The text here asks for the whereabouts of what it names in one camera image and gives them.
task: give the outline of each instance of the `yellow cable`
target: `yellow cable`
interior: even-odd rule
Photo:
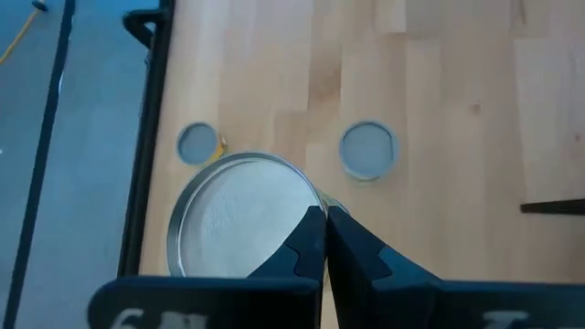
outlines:
[[[12,52],[12,50],[14,50],[16,44],[20,41],[20,39],[23,37],[23,35],[27,32],[28,27],[30,27],[30,24],[33,22],[33,19],[35,19],[35,16],[38,14],[38,12],[39,12],[39,10],[35,9],[35,11],[28,16],[27,21],[20,29],[20,32],[18,32],[14,41],[12,41],[10,46],[8,46],[8,48],[4,52],[4,55],[2,55],[2,57],[0,58],[0,65],[2,65],[2,63],[4,63],[4,61],[8,58],[8,56],[10,56],[10,53]]]

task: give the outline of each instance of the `wood grain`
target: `wood grain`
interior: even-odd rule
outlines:
[[[176,137],[204,121],[231,152],[289,159],[440,277],[585,281],[585,221],[518,210],[585,196],[585,2],[528,0],[518,20],[511,1],[177,1],[141,273],[167,274],[168,219],[197,170]],[[401,152],[360,184],[337,146],[365,119]]]

